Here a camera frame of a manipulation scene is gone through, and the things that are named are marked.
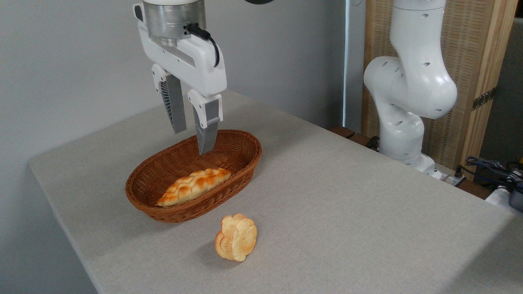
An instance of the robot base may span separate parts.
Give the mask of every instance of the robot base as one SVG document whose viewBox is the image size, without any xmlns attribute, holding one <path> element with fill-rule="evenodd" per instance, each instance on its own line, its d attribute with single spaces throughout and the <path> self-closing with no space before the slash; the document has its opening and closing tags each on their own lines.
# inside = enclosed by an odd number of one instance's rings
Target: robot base
<svg viewBox="0 0 523 294">
<path fill-rule="evenodd" d="M 436 169 L 434 160 L 425 154 L 420 154 L 418 157 L 409 160 L 398 160 L 399 162 L 417 169 L 436 179 L 441 179 L 441 172 Z"/>
</svg>

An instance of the wicker basket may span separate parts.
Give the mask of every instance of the wicker basket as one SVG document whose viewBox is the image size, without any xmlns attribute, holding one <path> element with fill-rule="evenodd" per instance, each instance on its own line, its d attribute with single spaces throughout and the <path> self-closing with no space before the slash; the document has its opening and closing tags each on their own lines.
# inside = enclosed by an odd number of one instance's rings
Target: wicker basket
<svg viewBox="0 0 523 294">
<path fill-rule="evenodd" d="M 196 136 L 162 150 L 142 162 L 129 176 L 129 201 L 151 218 L 162 222 L 183 222 L 197 218 L 240 192 L 251 181 L 262 146 L 252 134 L 239 130 L 219 130 L 214 149 L 198 153 Z M 231 177 L 185 203 L 156 207 L 169 185 L 178 178 L 206 168 L 222 167 Z"/>
</svg>

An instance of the white wall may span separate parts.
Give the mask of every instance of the white wall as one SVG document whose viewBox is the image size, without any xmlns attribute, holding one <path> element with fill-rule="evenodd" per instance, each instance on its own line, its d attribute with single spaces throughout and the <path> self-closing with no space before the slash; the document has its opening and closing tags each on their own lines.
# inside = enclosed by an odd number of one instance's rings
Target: white wall
<svg viewBox="0 0 523 294">
<path fill-rule="evenodd" d="M 135 2 L 0 2 L 0 293 L 94 292 L 27 162 L 161 103 Z M 206 3 L 230 89 L 340 123 L 344 1 Z"/>
</svg>

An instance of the braided bread loaf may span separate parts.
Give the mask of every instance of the braided bread loaf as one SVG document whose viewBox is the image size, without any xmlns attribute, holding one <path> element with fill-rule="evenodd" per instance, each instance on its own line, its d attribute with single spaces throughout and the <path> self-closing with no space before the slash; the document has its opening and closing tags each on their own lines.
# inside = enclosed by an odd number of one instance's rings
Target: braided bread loaf
<svg viewBox="0 0 523 294">
<path fill-rule="evenodd" d="M 231 172 L 226 169 L 208 168 L 205 171 L 197 171 L 187 177 L 181 177 L 167 188 L 156 205 L 167 207 L 189 201 L 216 187 L 230 176 Z"/>
</svg>

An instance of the woven screen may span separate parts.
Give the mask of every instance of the woven screen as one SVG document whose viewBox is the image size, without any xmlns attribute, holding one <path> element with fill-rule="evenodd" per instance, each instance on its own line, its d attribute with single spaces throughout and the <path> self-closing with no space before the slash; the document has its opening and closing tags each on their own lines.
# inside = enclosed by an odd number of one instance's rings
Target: woven screen
<svg viewBox="0 0 523 294">
<path fill-rule="evenodd" d="M 392 3 L 367 1 L 365 66 L 379 56 L 397 56 L 389 40 Z M 446 116 L 423 119 L 423 152 L 448 168 L 455 168 L 461 157 L 492 13 L 492 0 L 447 1 L 441 47 L 447 70 L 458 86 L 458 100 Z M 361 128 L 366 136 L 379 135 L 376 107 L 366 89 Z"/>
</svg>

